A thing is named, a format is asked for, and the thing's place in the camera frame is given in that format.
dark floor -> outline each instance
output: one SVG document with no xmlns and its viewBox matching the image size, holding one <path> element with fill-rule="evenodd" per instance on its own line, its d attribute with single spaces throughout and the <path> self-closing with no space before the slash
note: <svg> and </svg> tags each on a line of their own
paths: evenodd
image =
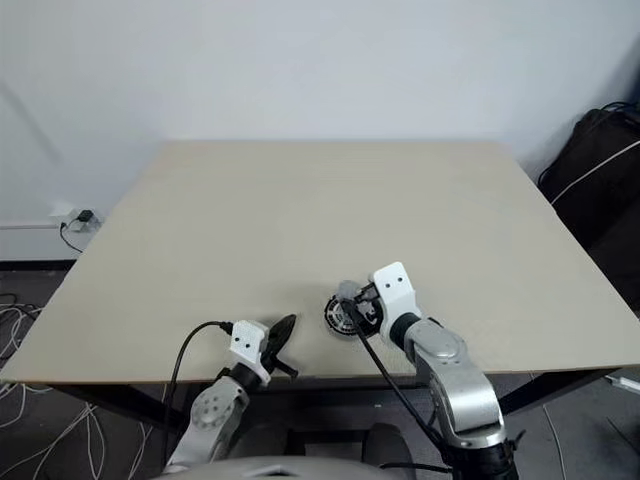
<svg viewBox="0 0 640 480">
<path fill-rule="evenodd" d="M 15 292 L 24 303 L 44 305 L 64 278 L 62 272 L 0 272 L 0 292 Z M 0 328 L 0 347 L 8 339 L 8 326 Z M 624 370 L 636 380 L 638 371 Z M 498 394 L 506 393 L 526 382 L 526 375 L 493 376 Z M 160 385 L 139 388 L 160 396 Z M 16 389 L 0 399 L 0 424 L 12 419 L 20 409 L 21 393 Z M 19 422 L 0 430 L 0 475 L 15 464 L 53 441 L 73 417 L 82 410 L 83 402 L 63 393 L 52 391 L 38 395 L 27 393 L 25 413 Z M 418 402 L 419 411 L 430 412 L 430 402 Z M 250 418 L 260 417 L 254 408 Z M 640 396 L 611 387 L 607 381 L 596 381 L 548 405 L 555 424 L 567 470 L 567 478 L 581 480 L 640 478 Z M 97 410 L 105 430 L 107 451 L 103 479 L 127 478 L 131 463 L 140 444 L 138 423 L 104 410 Z M 633 444 L 630 446 L 611 426 L 610 419 Z M 435 450 L 425 441 L 413 420 L 396 402 L 363 407 L 313 408 L 280 415 L 270 414 L 271 422 L 283 422 L 300 430 L 317 428 L 365 429 L 375 422 L 397 425 L 407 439 L 415 461 L 439 464 Z M 516 461 L 523 479 L 560 479 L 562 473 L 553 436 L 542 409 L 516 414 L 506 419 L 510 436 L 526 429 L 527 433 L 516 453 Z M 96 460 L 99 442 L 92 438 Z M 135 478 L 149 478 L 160 472 L 159 435 L 154 432 Z M 308 449 L 312 455 L 331 455 L 342 458 L 359 456 L 357 445 L 322 445 Z M 25 463 L 3 479 L 31 478 L 40 458 Z M 87 459 L 87 436 L 84 424 L 61 441 L 44 464 L 38 478 L 91 478 Z M 440 474 L 421 472 L 418 478 L 446 478 Z"/>
</svg>

round object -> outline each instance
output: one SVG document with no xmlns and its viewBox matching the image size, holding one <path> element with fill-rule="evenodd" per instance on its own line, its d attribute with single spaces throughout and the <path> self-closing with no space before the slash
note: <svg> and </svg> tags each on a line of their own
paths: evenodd
<svg viewBox="0 0 640 480">
<path fill-rule="evenodd" d="M 377 300 L 373 302 L 363 302 L 358 304 L 358 310 L 366 321 L 360 324 L 365 336 L 370 337 L 378 333 L 380 324 L 382 323 L 382 309 Z M 345 315 L 340 305 L 340 301 L 334 295 L 324 307 L 324 319 L 331 331 L 338 333 L 344 337 L 353 337 L 356 330 L 353 327 L 351 318 Z"/>
</svg>

wire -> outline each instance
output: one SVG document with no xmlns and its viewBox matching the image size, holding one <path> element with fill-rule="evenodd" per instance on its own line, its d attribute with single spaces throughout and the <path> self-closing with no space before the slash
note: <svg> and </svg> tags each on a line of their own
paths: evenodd
<svg viewBox="0 0 640 480">
<path fill-rule="evenodd" d="M 24 388 L 26 388 L 27 391 L 31 393 L 35 393 L 37 395 L 44 395 L 45 393 L 49 393 L 51 390 L 53 390 L 53 388 L 37 389 L 37 388 L 30 387 L 28 385 L 24 385 Z"/>
<path fill-rule="evenodd" d="M 74 220 L 71 220 L 68 225 L 66 223 L 62 222 L 60 224 L 60 230 L 58 230 L 58 233 L 60 234 L 60 238 L 62 239 L 62 241 L 67 244 L 67 247 L 72 248 L 76 252 L 82 253 L 82 250 L 80 250 L 78 247 L 75 247 L 75 246 L 71 245 L 71 243 L 69 243 L 69 241 L 66 238 L 64 238 L 64 234 L 62 233 L 64 230 L 67 230 L 69 228 L 69 226 L 73 222 L 75 222 L 76 220 L 77 220 L 77 218 L 74 219 Z"/>
<path fill-rule="evenodd" d="M 164 398 L 167 395 L 167 384 L 165 383 L 164 388 L 162 389 L 162 398 L 161 402 L 164 402 Z M 140 430 L 142 432 L 142 442 L 140 442 L 140 446 L 138 447 L 138 451 L 136 452 L 136 456 L 133 457 L 133 463 L 131 464 L 131 469 L 129 470 L 129 475 L 127 476 L 127 480 L 132 480 L 135 476 L 140 464 L 142 463 L 142 457 L 144 457 L 144 449 L 147 444 L 147 440 L 151 436 L 153 432 L 153 427 L 149 427 L 149 430 L 144 429 L 144 424 L 142 422 L 138 422 L 140 426 Z"/>
<path fill-rule="evenodd" d="M 582 180 L 584 180 L 585 178 L 587 178 L 589 175 L 591 175 L 593 172 L 595 172 L 596 170 L 600 169 L 601 167 L 604 167 L 607 163 L 609 163 L 611 160 L 614 160 L 616 158 L 618 158 L 620 155 L 622 155 L 623 153 L 628 152 L 629 150 L 631 150 L 632 148 L 637 147 L 638 145 L 640 145 L 640 140 L 633 142 L 631 145 L 627 145 L 625 148 L 623 148 L 622 150 L 618 151 L 617 153 L 614 153 L 613 155 L 611 155 L 609 158 L 607 158 L 606 160 L 604 160 L 603 162 L 600 162 L 598 165 L 596 165 L 595 167 L 593 167 L 591 170 L 589 170 L 587 173 L 585 173 L 584 175 L 581 175 L 580 177 L 578 177 L 577 179 L 575 179 L 573 182 L 571 182 L 569 185 L 567 185 L 566 187 L 564 187 L 564 190 L 562 190 L 558 195 L 555 196 L 555 198 L 553 200 L 551 200 L 551 205 L 553 205 L 554 203 L 556 203 L 558 201 L 558 199 L 560 197 L 562 197 L 565 193 L 567 193 L 567 191 L 569 189 L 571 189 L 573 186 L 575 186 L 577 183 L 581 182 Z"/>
<path fill-rule="evenodd" d="M 171 414 L 171 407 L 173 405 L 173 396 L 176 393 L 176 382 L 178 380 L 178 371 L 180 370 L 180 364 L 182 363 L 182 357 L 184 356 L 184 352 L 187 350 L 187 346 L 189 342 L 194 337 L 196 333 L 206 327 L 220 327 L 226 333 L 231 334 L 231 330 L 233 329 L 233 323 L 231 322 L 204 322 L 198 325 L 196 328 L 191 330 L 191 333 L 187 335 L 187 338 L 182 342 L 182 346 L 180 347 L 180 352 L 178 352 L 178 358 L 176 358 L 176 363 L 173 366 L 173 373 L 171 374 L 171 381 L 169 382 L 169 390 L 167 395 L 167 401 L 164 404 L 164 428 L 162 435 L 162 465 L 167 464 L 167 453 L 169 449 L 169 418 Z"/>
<path fill-rule="evenodd" d="M 529 373 L 531 380 L 535 380 L 535 376 L 533 373 Z M 551 433 L 553 434 L 553 441 L 556 444 L 556 450 L 558 451 L 558 458 L 560 459 L 560 469 L 562 470 L 562 479 L 567 480 L 567 470 L 564 465 L 564 455 L 562 454 L 562 446 L 560 446 L 560 438 L 558 437 L 558 432 L 556 432 L 556 427 L 553 425 L 553 421 L 551 420 L 551 415 L 549 415 L 549 410 L 547 410 L 547 404 L 542 404 L 542 411 L 544 412 L 544 416 L 547 417 L 547 423 L 549 424 L 549 428 L 551 428 Z"/>
<path fill-rule="evenodd" d="M 383 470 L 387 468 L 411 468 L 413 470 L 429 470 L 430 472 L 438 473 L 453 473 L 453 469 L 447 467 L 438 467 L 436 465 L 427 465 L 425 463 L 410 463 L 410 462 L 390 462 L 383 463 L 378 466 Z"/>
<path fill-rule="evenodd" d="M 611 427 L 618 432 L 618 435 L 620 435 L 620 437 L 627 442 L 627 444 L 633 449 L 634 452 L 636 452 L 638 454 L 638 456 L 640 457 L 640 448 L 636 447 L 631 440 L 629 440 L 629 438 L 622 433 L 622 430 L 620 430 L 617 425 L 615 423 L 613 423 L 613 420 L 611 420 L 609 417 L 607 417 L 607 422 L 609 422 L 609 425 L 611 425 Z"/>
<path fill-rule="evenodd" d="M 69 432 L 71 432 L 82 420 L 84 420 L 84 417 L 89 414 L 89 411 L 93 411 L 93 410 L 95 410 L 95 408 L 96 408 L 95 406 L 92 406 L 89 410 L 87 410 L 86 407 L 83 408 L 82 411 L 78 415 L 76 415 L 76 417 L 72 420 L 72 422 L 64 429 L 64 431 L 53 442 L 51 442 L 49 445 L 47 445 L 42 450 L 39 450 L 38 452 L 34 453 L 33 455 L 30 455 L 27 458 L 23 458 L 19 462 L 15 463 L 15 464 L 11 465 L 9 468 L 5 469 L 2 473 L 0 473 L 0 478 L 4 477 L 7 473 L 15 470 L 20 465 L 24 465 L 25 463 L 27 463 L 27 462 L 35 459 L 35 458 L 38 458 L 40 455 L 44 454 L 45 455 L 44 458 L 40 461 L 40 463 L 38 464 L 38 467 L 36 468 L 36 471 L 34 473 L 33 479 L 35 480 L 35 478 L 38 476 L 38 473 L 40 472 L 40 469 L 42 468 L 42 465 L 44 464 L 44 461 L 49 456 L 49 454 L 51 453 L 53 448 L 64 437 L 66 437 L 69 434 Z"/>
<path fill-rule="evenodd" d="M 22 402 L 20 404 L 20 411 L 18 412 L 18 415 L 16 415 L 14 419 L 9 420 L 8 422 L 5 422 L 3 424 L 0 424 L 0 428 L 5 428 L 5 427 L 8 427 L 9 425 L 13 425 L 14 423 L 16 423 L 18 420 L 22 418 L 26 401 L 27 401 L 27 390 L 24 388 L 24 385 L 22 385 Z"/>
<path fill-rule="evenodd" d="M 380 373 L 382 373 L 382 376 L 384 377 L 384 379 L 387 381 L 389 386 L 393 389 L 396 396 L 400 399 L 400 401 L 402 402 L 404 407 L 409 411 L 409 413 L 414 418 L 414 420 L 418 423 L 418 426 L 420 427 L 420 429 L 429 438 L 429 440 L 431 440 L 431 443 L 433 443 L 433 445 L 440 452 L 442 452 L 442 449 L 444 447 L 442 445 L 442 436 L 440 435 L 440 433 L 437 430 L 435 430 L 433 427 L 425 423 L 425 421 L 422 419 L 422 417 L 420 416 L 418 411 L 415 409 L 415 407 L 411 404 L 409 399 L 398 388 L 398 385 L 396 385 L 396 382 L 393 381 L 393 378 L 391 378 L 391 375 L 389 375 L 389 372 L 382 364 L 382 361 L 380 361 L 380 358 L 378 357 L 376 352 L 373 350 L 373 348 L 371 348 L 371 345 L 369 345 L 369 342 L 367 341 L 367 337 L 362 331 L 362 328 L 360 328 L 360 323 L 358 322 L 358 319 L 362 316 L 362 314 L 358 311 L 358 309 L 355 307 L 352 301 L 342 300 L 340 302 L 340 305 L 342 306 L 342 309 L 345 311 L 345 313 L 351 317 L 351 320 L 352 320 L 351 323 L 353 324 L 353 327 L 356 331 L 356 334 L 358 335 L 358 338 L 360 338 L 360 341 L 364 345 L 364 348 L 367 350 L 367 353 L 369 353 L 369 356 L 378 367 L 378 370 L 380 370 Z"/>
<path fill-rule="evenodd" d="M 91 468 L 91 476 L 93 477 L 93 480 L 98 480 L 100 478 L 100 475 L 102 475 L 102 469 L 104 467 L 104 457 L 105 457 L 105 450 L 106 450 L 104 434 L 102 432 L 102 426 L 100 425 L 98 418 L 96 417 L 95 413 L 93 413 L 93 411 L 90 410 L 91 405 L 89 405 L 88 403 L 85 403 L 85 407 L 88 409 L 88 414 L 85 417 L 86 426 L 87 426 L 87 456 L 89 458 L 89 467 Z M 98 467 L 97 470 L 93 464 L 93 454 L 91 452 L 91 420 L 93 420 L 96 426 L 96 430 L 98 431 L 98 436 L 100 437 L 100 443 L 102 445 L 102 454 L 100 456 L 100 466 Z"/>
</svg>

wooden table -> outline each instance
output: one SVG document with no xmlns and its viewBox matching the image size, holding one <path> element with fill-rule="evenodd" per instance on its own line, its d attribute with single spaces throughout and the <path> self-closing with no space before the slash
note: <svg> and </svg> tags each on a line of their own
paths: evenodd
<svg viewBox="0 0 640 480">
<path fill-rule="evenodd" d="M 486 372 L 640 364 L 638 320 L 496 144 L 190 141 L 117 205 L 0 375 L 76 393 L 165 382 L 197 324 L 296 313 L 282 357 L 302 376 L 377 376 L 323 308 L 341 280 L 396 260 Z M 228 342 L 203 331 L 180 379 L 210 380 Z M 392 373 L 414 372 L 373 343 Z M 568 379 L 553 393 L 591 377 L 546 378 Z"/>
</svg>

